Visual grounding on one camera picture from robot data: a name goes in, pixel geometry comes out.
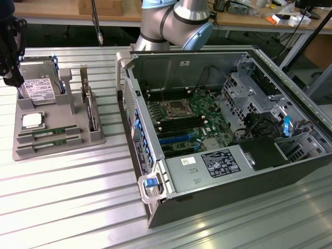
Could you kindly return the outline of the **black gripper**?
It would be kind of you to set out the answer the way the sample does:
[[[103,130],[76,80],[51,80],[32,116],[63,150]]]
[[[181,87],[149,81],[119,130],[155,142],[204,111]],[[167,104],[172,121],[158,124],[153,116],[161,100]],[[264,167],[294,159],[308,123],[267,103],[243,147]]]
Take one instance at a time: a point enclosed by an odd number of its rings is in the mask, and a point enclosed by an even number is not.
[[[1,76],[6,85],[19,88],[24,83],[19,71],[25,54],[27,21],[10,16],[1,20]]]

